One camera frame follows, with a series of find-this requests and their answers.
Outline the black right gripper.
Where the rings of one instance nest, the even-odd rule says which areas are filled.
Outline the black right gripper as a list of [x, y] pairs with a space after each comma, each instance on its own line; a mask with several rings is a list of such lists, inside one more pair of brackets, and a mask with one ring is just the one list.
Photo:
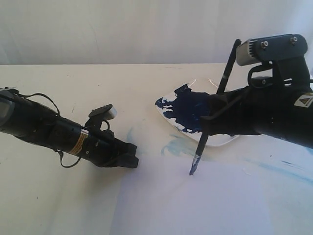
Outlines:
[[251, 85], [208, 98], [209, 114], [200, 117], [203, 133], [239, 135], [247, 132], [243, 113], [258, 134], [313, 146], [313, 91], [304, 57], [273, 62], [272, 83]]

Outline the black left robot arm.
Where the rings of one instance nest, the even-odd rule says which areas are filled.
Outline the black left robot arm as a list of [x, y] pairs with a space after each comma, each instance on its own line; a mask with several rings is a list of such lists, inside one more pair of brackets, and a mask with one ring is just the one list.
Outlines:
[[84, 159], [97, 167], [137, 168], [137, 146], [114, 136], [109, 120], [112, 104], [94, 109], [84, 125], [60, 115], [59, 109], [30, 100], [14, 88], [0, 90], [0, 131], [59, 154]]

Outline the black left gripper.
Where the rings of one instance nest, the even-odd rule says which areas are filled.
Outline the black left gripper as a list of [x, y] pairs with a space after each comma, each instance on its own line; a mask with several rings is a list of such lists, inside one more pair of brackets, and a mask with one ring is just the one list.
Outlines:
[[137, 168], [137, 146], [114, 137], [111, 130], [92, 131], [82, 127], [70, 149], [71, 155], [90, 161], [98, 167]]

